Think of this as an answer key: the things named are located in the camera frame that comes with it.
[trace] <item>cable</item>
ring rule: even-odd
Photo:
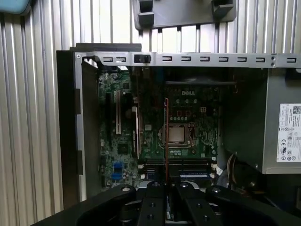
[[[228,172],[228,180],[229,180],[228,188],[230,189],[232,188],[232,184],[236,183],[236,180],[234,178],[235,161],[236,161],[236,156],[232,154],[227,162],[227,172]]]

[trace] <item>metal bracket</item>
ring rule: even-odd
[[[301,68],[300,54],[89,52],[107,66]]]

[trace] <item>gray plastic part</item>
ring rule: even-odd
[[[235,0],[232,4],[220,6],[214,6],[211,0],[153,0],[152,11],[149,12],[140,11],[139,0],[131,1],[137,30],[211,24],[236,18]]]

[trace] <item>white label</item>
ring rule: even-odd
[[[281,104],[277,162],[301,162],[301,104]]]
[[[219,167],[216,167],[216,174],[220,176],[223,173],[223,170]]]

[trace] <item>blue connector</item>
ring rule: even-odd
[[[116,162],[113,164],[113,168],[123,168],[123,162]]]
[[[111,178],[112,178],[112,180],[121,180],[122,174],[121,173],[112,173]]]

